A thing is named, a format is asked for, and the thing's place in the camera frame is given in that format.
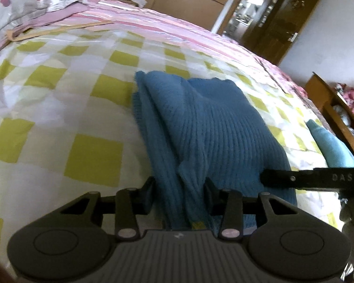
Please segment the pink striped quilt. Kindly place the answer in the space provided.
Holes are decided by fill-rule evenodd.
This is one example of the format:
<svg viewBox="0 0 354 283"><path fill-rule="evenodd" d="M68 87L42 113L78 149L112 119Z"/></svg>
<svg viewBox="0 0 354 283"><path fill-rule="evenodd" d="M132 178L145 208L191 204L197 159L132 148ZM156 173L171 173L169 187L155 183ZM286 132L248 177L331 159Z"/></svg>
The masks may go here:
<svg viewBox="0 0 354 283"><path fill-rule="evenodd" d="M226 58L250 67L253 72L264 71L284 92L296 93L303 98L308 95L303 87L294 83L276 65L234 41L154 10L115 0L82 0L42 15L22 15L18 11L14 11L14 14L17 19L0 28L0 50L9 43L10 37L18 37L28 30L43 26L85 29L88 24L92 24L94 27L103 26L105 29L120 28L171 45L187 47L208 56Z"/></svg>

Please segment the blue knitted sweater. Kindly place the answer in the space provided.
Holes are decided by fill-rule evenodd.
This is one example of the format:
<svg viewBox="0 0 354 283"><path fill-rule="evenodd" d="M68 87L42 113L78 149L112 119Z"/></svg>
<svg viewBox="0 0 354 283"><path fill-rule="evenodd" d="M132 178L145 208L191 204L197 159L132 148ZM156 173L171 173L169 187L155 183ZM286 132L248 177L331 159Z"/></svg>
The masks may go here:
<svg viewBox="0 0 354 283"><path fill-rule="evenodd" d="M184 79L159 71L137 72L134 117L146 145L172 229L218 232L203 185L256 197L265 169L289 171L282 146L258 111L231 80Z"/></svg>

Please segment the wooden side shelf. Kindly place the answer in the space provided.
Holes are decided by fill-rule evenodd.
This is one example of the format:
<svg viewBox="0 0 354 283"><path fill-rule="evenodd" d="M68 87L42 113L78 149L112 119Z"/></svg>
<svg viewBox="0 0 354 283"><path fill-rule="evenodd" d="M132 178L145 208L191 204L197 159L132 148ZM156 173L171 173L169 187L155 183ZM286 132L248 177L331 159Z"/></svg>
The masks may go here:
<svg viewBox="0 0 354 283"><path fill-rule="evenodd" d="M337 95L334 90L315 72L306 83L304 89L308 98L316 105L325 120L328 122L331 130L336 137L341 140L354 155L354 135L350 127L354 129L354 114L344 100ZM339 105L345 110L350 119L350 125L347 126L341 119L340 114L334 110Z"/></svg>

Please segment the teal folded cloth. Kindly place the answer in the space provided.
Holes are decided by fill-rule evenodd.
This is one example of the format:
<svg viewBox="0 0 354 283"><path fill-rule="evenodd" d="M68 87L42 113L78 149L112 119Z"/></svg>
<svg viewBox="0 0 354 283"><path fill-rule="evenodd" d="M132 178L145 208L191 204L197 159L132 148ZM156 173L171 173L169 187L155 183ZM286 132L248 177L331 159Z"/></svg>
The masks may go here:
<svg viewBox="0 0 354 283"><path fill-rule="evenodd" d="M306 122L311 135L322 152L328 167L354 168L354 155L344 142L314 120Z"/></svg>

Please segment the brown wooden door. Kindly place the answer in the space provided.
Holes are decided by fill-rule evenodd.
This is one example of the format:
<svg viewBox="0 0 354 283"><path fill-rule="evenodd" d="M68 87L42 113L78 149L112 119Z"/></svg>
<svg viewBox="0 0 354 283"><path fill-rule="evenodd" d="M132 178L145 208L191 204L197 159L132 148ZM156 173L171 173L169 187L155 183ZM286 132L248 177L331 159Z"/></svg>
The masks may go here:
<svg viewBox="0 0 354 283"><path fill-rule="evenodd" d="M279 65L319 0L266 0L241 38L241 45Z"/></svg>

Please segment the yellow white checkered bedsheet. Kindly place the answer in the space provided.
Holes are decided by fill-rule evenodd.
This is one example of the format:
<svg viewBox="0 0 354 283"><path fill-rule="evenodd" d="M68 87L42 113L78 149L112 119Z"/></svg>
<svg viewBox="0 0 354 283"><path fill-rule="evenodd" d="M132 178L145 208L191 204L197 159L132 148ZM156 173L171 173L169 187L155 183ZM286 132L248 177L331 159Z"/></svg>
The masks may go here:
<svg viewBox="0 0 354 283"><path fill-rule="evenodd" d="M149 175L132 111L138 71L232 80L293 170L326 165L316 120L280 69L211 33L74 29L0 52L0 263L19 228L88 192L109 196Z"/></svg>

